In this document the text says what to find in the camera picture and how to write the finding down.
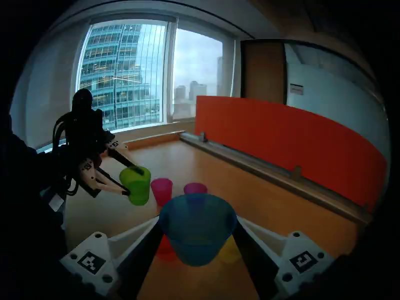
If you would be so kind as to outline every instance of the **orange partition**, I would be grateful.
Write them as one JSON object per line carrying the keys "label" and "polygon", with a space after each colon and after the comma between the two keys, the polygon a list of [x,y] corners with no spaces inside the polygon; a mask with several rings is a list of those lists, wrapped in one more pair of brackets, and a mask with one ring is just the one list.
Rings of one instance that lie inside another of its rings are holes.
{"label": "orange partition", "polygon": [[364,137],[302,109],[247,98],[198,96],[195,133],[302,175],[371,211],[386,160]]}

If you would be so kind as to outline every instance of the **green cup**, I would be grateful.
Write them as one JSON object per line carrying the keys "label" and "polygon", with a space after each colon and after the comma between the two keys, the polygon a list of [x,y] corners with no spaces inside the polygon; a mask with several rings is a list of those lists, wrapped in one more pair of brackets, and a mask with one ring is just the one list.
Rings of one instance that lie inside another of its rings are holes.
{"label": "green cup", "polygon": [[119,180],[130,191],[129,201],[133,205],[141,206],[149,201],[152,175],[145,167],[139,166],[138,168],[143,170],[143,175],[138,174],[131,167],[127,167],[119,173]]}

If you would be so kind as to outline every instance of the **blue cup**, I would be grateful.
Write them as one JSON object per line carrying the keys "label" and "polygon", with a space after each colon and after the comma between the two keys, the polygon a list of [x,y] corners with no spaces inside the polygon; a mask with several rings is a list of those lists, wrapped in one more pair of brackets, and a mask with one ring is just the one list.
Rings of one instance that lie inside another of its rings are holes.
{"label": "blue cup", "polygon": [[158,222],[177,257],[200,267],[217,256],[238,219],[232,206],[217,196],[186,194],[169,201]]}

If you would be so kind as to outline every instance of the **pink cup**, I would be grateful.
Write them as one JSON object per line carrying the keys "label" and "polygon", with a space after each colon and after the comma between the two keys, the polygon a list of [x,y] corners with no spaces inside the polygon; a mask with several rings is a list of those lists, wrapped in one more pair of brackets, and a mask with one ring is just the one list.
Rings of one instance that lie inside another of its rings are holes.
{"label": "pink cup", "polygon": [[172,196],[172,181],[167,178],[158,178],[151,182],[155,201],[159,206],[164,206],[171,200]]}
{"label": "pink cup", "polygon": [[183,192],[185,194],[207,194],[207,187],[202,183],[192,182],[184,186]]}

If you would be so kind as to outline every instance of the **cloudy sky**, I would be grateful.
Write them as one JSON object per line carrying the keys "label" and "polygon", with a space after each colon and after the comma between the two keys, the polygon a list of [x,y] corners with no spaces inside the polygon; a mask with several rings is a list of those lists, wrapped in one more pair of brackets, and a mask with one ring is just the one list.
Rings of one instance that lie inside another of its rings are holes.
{"label": "cloudy sky", "polygon": [[217,94],[217,59],[222,56],[222,42],[213,38],[178,29],[176,31],[173,63],[173,87],[186,86],[192,81],[207,85],[207,94]]}

